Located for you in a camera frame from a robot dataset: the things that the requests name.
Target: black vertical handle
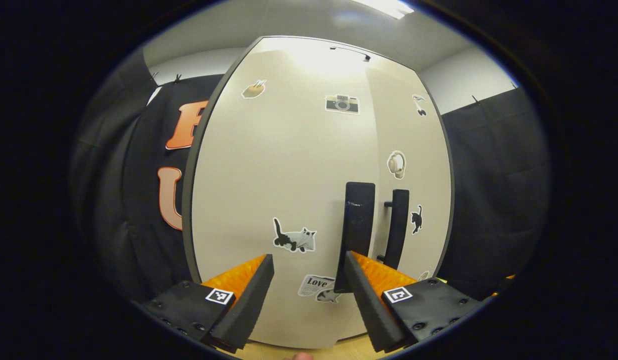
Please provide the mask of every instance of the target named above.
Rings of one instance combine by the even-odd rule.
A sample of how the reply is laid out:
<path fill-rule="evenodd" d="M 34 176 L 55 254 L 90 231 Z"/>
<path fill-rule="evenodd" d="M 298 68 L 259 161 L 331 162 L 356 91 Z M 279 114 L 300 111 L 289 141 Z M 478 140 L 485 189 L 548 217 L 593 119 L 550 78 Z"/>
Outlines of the black vertical handle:
<path fill-rule="evenodd" d="M 403 255 L 405 234 L 407 233 L 407 220 L 409 219 L 409 190 L 394 189 L 391 201 L 384 203 L 385 207 L 391 207 L 391 223 L 389 224 L 389 239 L 384 256 L 378 255 L 377 259 L 392 269 L 398 269 L 400 257 Z"/>
<path fill-rule="evenodd" d="M 338 271 L 333 291 L 337 294 L 352 292 L 344 273 L 345 253 L 355 251 L 369 255 L 371 230 L 374 224 L 376 185 L 370 182 L 347 182 L 345 189 L 345 214 L 342 225 L 342 242 Z"/>

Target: sticker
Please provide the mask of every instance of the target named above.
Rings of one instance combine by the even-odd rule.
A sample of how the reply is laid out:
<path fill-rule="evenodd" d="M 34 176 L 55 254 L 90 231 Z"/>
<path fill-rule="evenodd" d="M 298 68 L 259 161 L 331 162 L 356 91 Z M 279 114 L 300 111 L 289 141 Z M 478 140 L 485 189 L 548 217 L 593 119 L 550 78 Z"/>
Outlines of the sticker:
<path fill-rule="evenodd" d="M 298 295 L 303 297 L 313 296 L 319 291 L 329 289 L 335 281 L 336 279 L 331 276 L 307 275 L 300 284 Z"/>
<path fill-rule="evenodd" d="M 384 291 L 384 294 L 387 296 L 389 301 L 392 304 L 398 303 L 398 301 L 407 300 L 412 297 L 412 294 L 407 291 L 404 287 L 397 287 L 396 289 L 391 289 Z"/>
<path fill-rule="evenodd" d="M 334 288 L 332 287 L 331 289 L 325 289 L 318 292 L 318 294 L 315 296 L 315 300 L 319 301 L 320 303 L 338 304 L 338 297 L 341 295 L 342 294 L 336 294 L 336 292 L 334 292 Z"/>
<path fill-rule="evenodd" d="M 428 279 L 428 278 L 429 278 L 429 271 L 427 270 L 427 271 L 424 271 L 424 272 L 420 275 L 420 277 L 418 278 L 418 281 L 423 281 L 423 280 L 426 280 L 426 279 Z"/>
<path fill-rule="evenodd" d="M 407 158 L 401 151 L 393 151 L 387 159 L 387 167 L 389 172 L 393 174 L 393 177 L 400 180 L 405 177 L 405 169 L 407 168 Z"/>
<path fill-rule="evenodd" d="M 306 227 L 303 227 L 300 231 L 282 232 L 277 218 L 273 218 L 273 226 L 277 235 L 273 240 L 273 246 L 286 249 L 291 253 L 316 251 L 316 233 L 318 231 L 309 231 Z"/>
<path fill-rule="evenodd" d="M 427 111 L 425 111 L 421 105 L 419 103 L 426 103 L 427 100 L 425 100 L 424 97 L 420 96 L 420 95 L 412 95 L 413 98 L 413 102 L 416 103 L 416 107 L 418 107 L 418 115 L 419 116 L 427 116 Z"/>
<path fill-rule="evenodd" d="M 243 99 L 255 99 L 258 98 L 263 92 L 265 92 L 265 83 L 267 80 L 257 80 L 254 84 L 247 86 L 242 92 Z"/>
<path fill-rule="evenodd" d="M 359 114 L 359 103 L 357 97 L 347 95 L 327 95 L 324 98 L 327 102 L 324 109 L 328 112 L 343 114 Z"/>
<path fill-rule="evenodd" d="M 211 290 L 211 292 L 209 292 L 205 299 L 208 301 L 213 301 L 214 303 L 227 305 L 227 303 L 229 303 L 229 300 L 231 299 L 231 296 L 233 295 L 234 293 L 231 291 L 213 289 Z"/>
<path fill-rule="evenodd" d="M 418 208 L 420 209 L 420 212 L 411 213 L 411 223 L 415 226 L 413 232 L 411 233 L 412 235 L 418 233 L 418 230 L 423 228 L 423 207 L 418 205 Z"/>

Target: black cat sticker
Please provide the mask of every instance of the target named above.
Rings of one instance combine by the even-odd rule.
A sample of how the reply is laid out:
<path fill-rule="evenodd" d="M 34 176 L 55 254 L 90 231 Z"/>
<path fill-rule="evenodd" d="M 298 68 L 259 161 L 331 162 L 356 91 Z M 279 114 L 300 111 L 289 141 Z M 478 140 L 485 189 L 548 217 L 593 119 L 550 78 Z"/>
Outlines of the black cat sticker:
<path fill-rule="evenodd" d="M 416 107 L 418 107 L 418 115 L 419 116 L 427 116 L 427 111 L 425 111 L 419 103 L 426 103 L 427 100 L 420 95 L 413 95 L 413 101 L 416 103 Z"/>
<path fill-rule="evenodd" d="M 412 235 L 418 233 L 418 230 L 423 228 L 423 207 L 418 205 L 418 208 L 420 209 L 419 212 L 411 213 L 411 223 L 415 226 L 411 233 Z"/>
<path fill-rule="evenodd" d="M 300 231 L 282 232 L 277 218 L 273 218 L 273 224 L 277 235 L 273 240 L 275 247 L 286 249 L 291 253 L 316 251 L 316 233 L 318 231 L 309 231 L 306 227 L 303 227 Z"/>
<path fill-rule="evenodd" d="M 316 295 L 315 300 L 321 303 L 338 304 L 338 297 L 341 295 L 342 294 L 336 294 L 336 292 L 334 292 L 334 289 L 331 288 L 331 289 L 322 290 L 321 292 L 318 292 L 318 295 Z"/>

